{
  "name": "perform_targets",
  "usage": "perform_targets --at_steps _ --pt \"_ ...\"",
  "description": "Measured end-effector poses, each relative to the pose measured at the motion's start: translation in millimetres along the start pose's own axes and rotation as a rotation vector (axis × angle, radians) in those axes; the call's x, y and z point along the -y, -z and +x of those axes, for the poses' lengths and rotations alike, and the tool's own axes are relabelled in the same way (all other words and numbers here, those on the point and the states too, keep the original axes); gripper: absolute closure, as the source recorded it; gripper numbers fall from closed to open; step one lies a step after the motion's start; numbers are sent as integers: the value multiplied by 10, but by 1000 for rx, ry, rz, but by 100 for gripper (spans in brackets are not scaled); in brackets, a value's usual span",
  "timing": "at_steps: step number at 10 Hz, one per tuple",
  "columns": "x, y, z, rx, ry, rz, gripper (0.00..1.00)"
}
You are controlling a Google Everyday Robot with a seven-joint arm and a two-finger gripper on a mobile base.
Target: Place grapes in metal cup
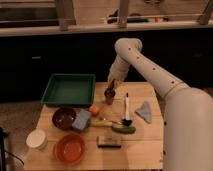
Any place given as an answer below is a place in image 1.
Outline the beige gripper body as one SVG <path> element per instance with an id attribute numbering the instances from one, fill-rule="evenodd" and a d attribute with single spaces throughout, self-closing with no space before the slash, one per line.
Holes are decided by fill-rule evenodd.
<path id="1" fill-rule="evenodd" d="M 120 84 L 127 77 L 128 71 L 129 71 L 128 63 L 115 61 L 109 69 L 108 83 L 111 80 L 114 80 L 117 82 L 117 88 L 118 88 Z"/>

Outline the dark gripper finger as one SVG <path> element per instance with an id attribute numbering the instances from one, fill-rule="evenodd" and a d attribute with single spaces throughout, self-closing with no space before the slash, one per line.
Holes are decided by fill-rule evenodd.
<path id="1" fill-rule="evenodd" d="M 117 89 L 117 82 L 114 81 L 114 82 L 113 82 L 113 90 L 116 90 L 116 89 Z"/>
<path id="2" fill-rule="evenodd" d="M 113 89 L 113 86 L 114 86 L 114 80 L 111 80 L 111 81 L 109 82 L 108 88 L 109 88 L 109 89 Z"/>

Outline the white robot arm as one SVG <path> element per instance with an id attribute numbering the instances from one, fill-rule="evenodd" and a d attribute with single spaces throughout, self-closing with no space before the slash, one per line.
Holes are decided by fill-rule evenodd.
<path id="1" fill-rule="evenodd" d="M 134 67 L 165 100 L 163 171 L 213 171 L 213 97 L 193 88 L 141 53 L 137 38 L 120 38 L 108 80 Z"/>

